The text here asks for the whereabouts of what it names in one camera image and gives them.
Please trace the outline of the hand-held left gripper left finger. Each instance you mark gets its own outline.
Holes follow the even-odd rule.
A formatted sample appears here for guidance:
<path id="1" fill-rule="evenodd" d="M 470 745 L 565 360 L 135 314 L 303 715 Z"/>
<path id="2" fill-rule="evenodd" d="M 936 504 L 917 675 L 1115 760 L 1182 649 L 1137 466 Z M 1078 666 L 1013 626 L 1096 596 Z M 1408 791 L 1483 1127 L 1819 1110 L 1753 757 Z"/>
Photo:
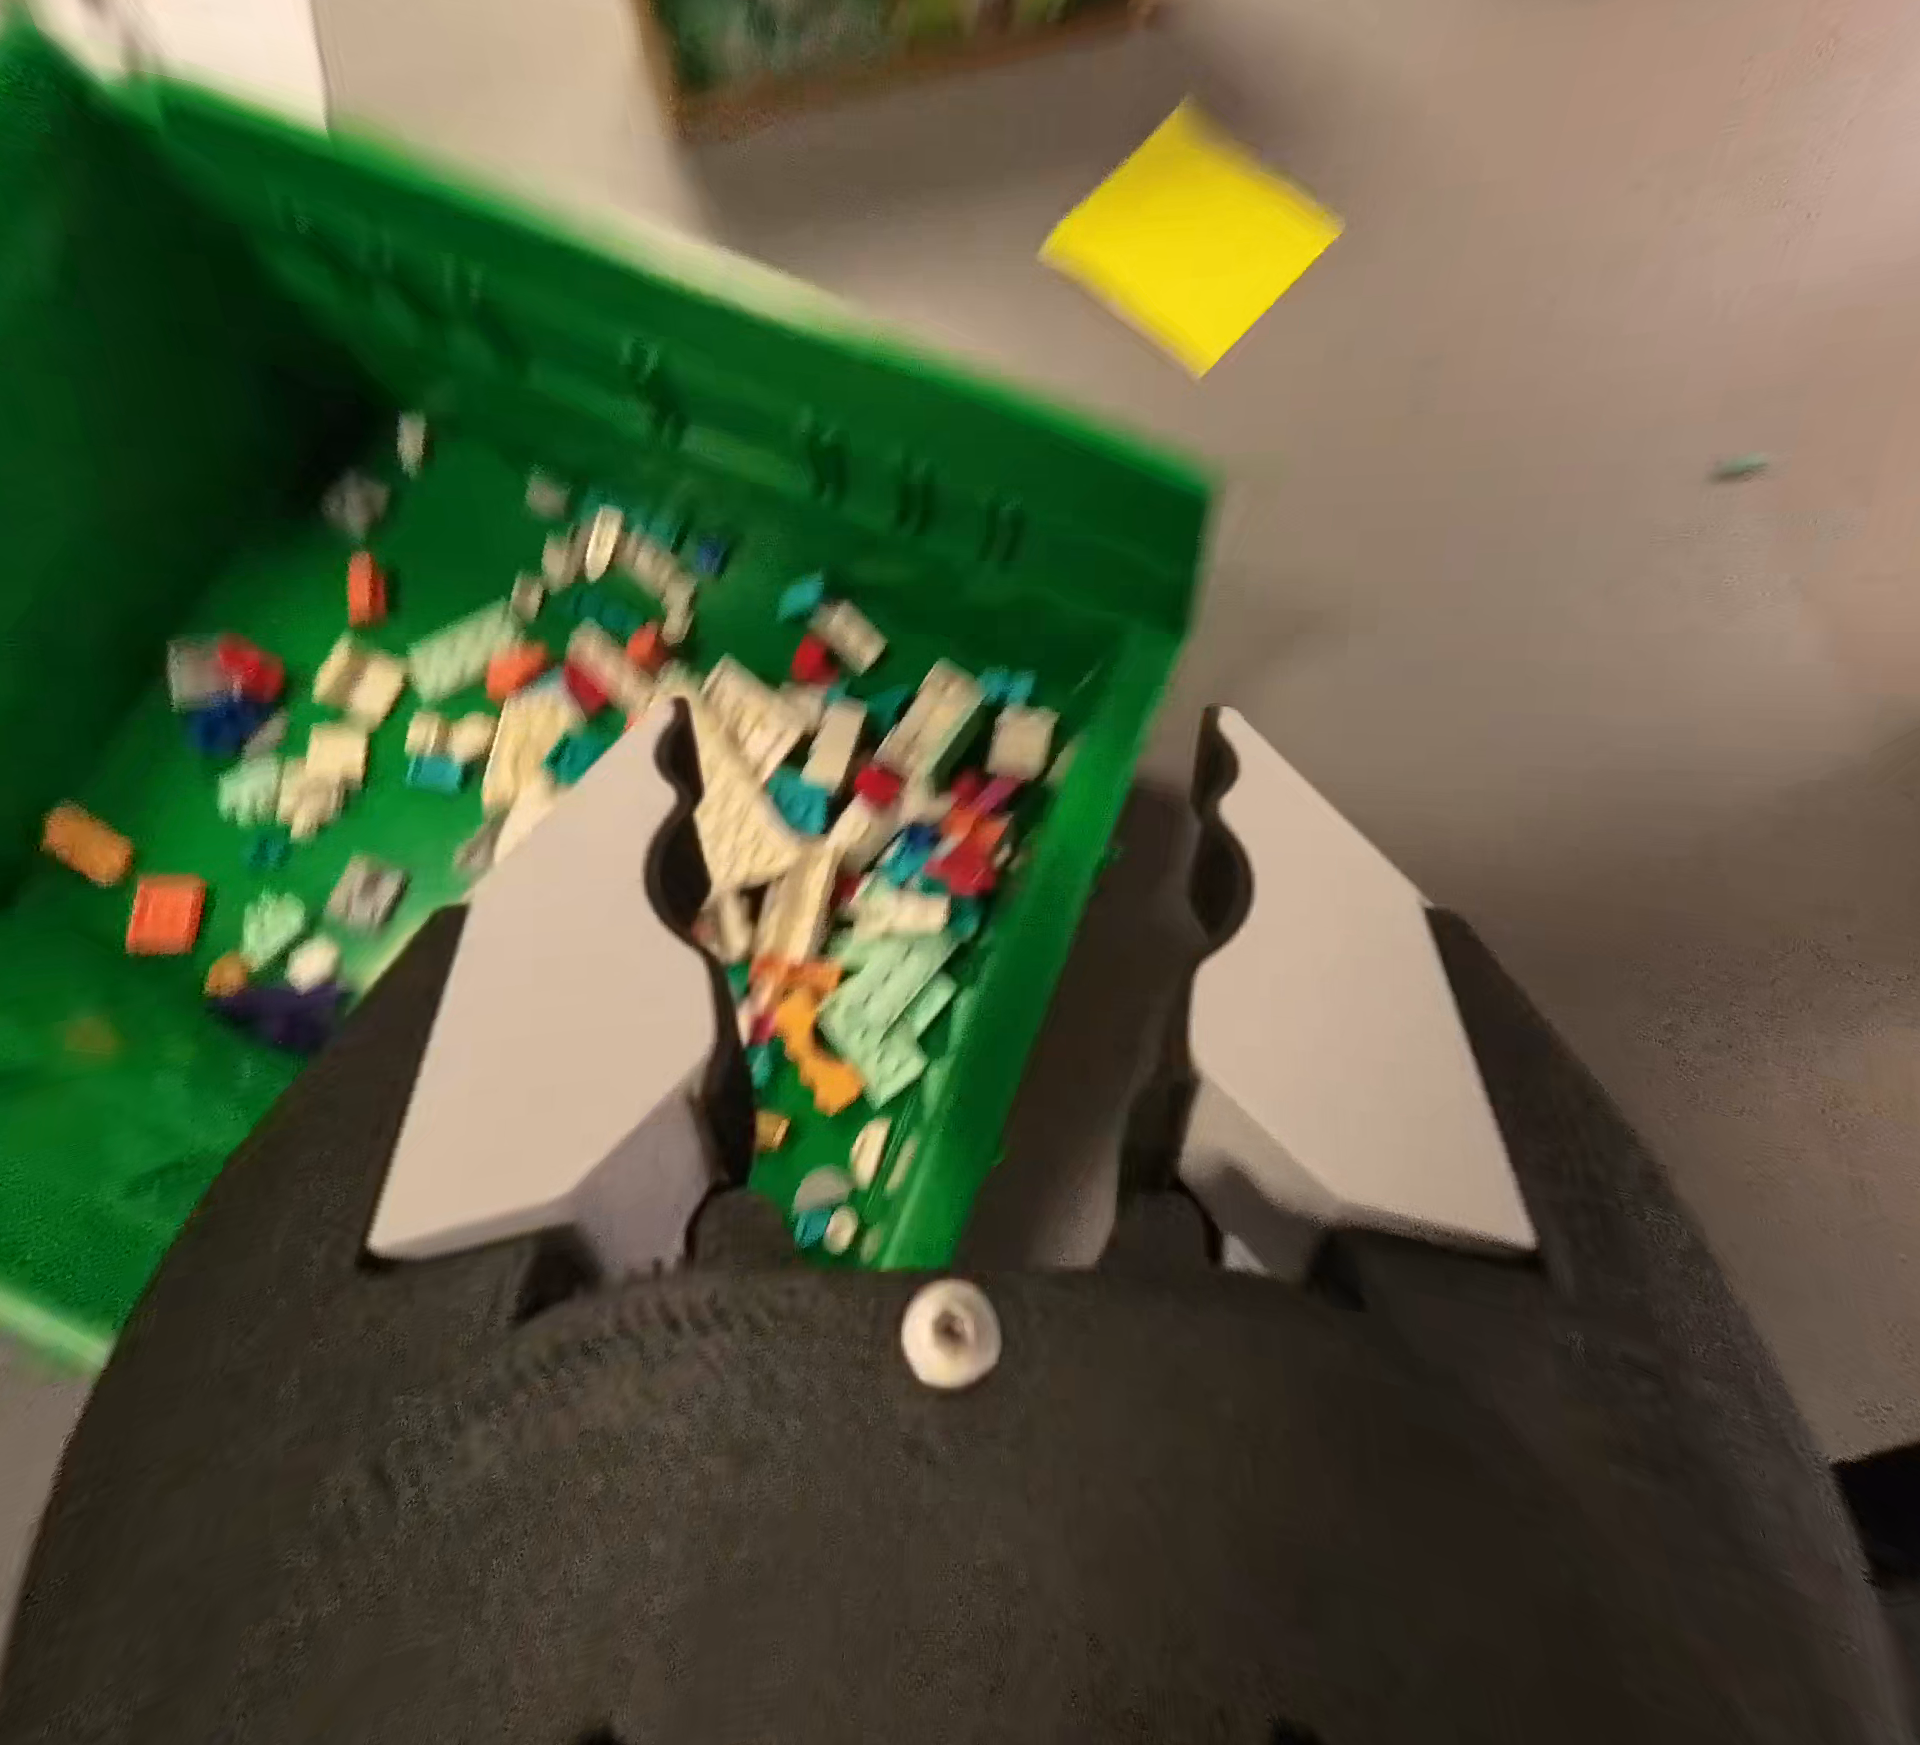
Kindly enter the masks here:
<path id="1" fill-rule="evenodd" d="M 741 1182 L 753 1103 L 733 1000 L 691 938 L 708 895 L 687 702 L 569 785 L 528 783 L 462 907 L 368 1248 L 418 1263 L 536 1234 L 604 1278 L 667 1270 Z"/>

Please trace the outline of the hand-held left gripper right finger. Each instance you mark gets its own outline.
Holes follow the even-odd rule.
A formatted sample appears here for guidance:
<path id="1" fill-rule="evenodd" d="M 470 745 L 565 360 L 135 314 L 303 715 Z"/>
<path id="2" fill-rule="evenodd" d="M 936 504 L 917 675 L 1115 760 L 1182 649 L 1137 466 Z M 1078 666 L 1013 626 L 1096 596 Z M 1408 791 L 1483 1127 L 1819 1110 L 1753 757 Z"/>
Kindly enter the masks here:
<path id="1" fill-rule="evenodd" d="M 1349 1231 L 1532 1257 L 1430 898 L 1231 706 L 1203 713 L 1194 812 L 1173 1169 L 1224 1264 L 1303 1276 Z"/>

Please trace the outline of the pile of toy bricks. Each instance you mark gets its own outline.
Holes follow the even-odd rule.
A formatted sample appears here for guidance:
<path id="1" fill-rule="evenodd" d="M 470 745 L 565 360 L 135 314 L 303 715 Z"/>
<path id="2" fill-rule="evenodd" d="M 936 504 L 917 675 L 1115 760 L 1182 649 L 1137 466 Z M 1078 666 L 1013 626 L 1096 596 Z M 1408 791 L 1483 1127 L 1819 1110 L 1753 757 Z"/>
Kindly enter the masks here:
<path id="1" fill-rule="evenodd" d="M 991 951 L 994 887 L 1041 815 L 1054 715 L 1016 671 L 920 659 L 881 711 L 856 600 L 876 536 L 759 486 L 533 476 L 461 455 L 399 496 L 397 600 L 366 623 L 345 544 L 265 461 L 190 439 L 86 508 L 34 706 L 152 693 L 59 806 L 4 962 L 4 1264 L 106 1330 L 354 982 L 468 895 L 539 777 L 574 783 L 656 702 L 687 702 L 708 895 L 694 943 L 733 1000 L 763 1149 L 791 1110 L 852 1127 L 803 1248 L 874 1253 L 881 1133 L 928 1105 Z"/>

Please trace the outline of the green plastic bin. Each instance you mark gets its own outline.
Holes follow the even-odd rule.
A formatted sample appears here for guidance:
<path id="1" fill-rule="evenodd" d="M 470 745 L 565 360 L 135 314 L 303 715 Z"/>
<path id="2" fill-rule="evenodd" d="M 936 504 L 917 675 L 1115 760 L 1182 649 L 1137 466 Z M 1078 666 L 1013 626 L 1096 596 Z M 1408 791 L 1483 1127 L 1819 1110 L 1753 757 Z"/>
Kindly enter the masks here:
<path id="1" fill-rule="evenodd" d="M 479 785 L 403 780 L 402 691 L 341 819 L 277 863 L 227 819 L 164 683 L 224 635 L 283 663 L 292 745 L 347 632 L 345 475 L 427 458 L 372 553 L 412 644 L 509 598 L 611 504 L 717 551 L 694 659 L 788 673 L 777 613 L 819 574 L 886 640 L 850 691 L 928 666 L 1032 673 L 1062 770 L 903 1098 L 910 1166 L 856 1259 L 943 1266 L 994 1161 L 1146 727 L 1209 516 L 1179 463 L 999 381 L 756 309 L 356 136 L 179 84 L 109 88 L 4 28 L 4 1329 L 98 1367 L 293 1061 L 202 1004 L 260 897 L 310 919 L 356 858 L 403 876 L 343 941 L 372 989 L 468 889 Z"/>

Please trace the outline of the yellow sticky note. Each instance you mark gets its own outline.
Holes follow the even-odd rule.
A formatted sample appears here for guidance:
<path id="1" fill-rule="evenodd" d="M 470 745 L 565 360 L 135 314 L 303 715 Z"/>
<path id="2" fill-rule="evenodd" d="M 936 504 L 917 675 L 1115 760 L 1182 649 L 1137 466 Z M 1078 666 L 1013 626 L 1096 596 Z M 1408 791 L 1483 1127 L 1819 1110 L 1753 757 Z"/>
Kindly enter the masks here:
<path id="1" fill-rule="evenodd" d="M 1183 101 L 1048 232 L 1040 262 L 1197 379 L 1343 230 Z"/>

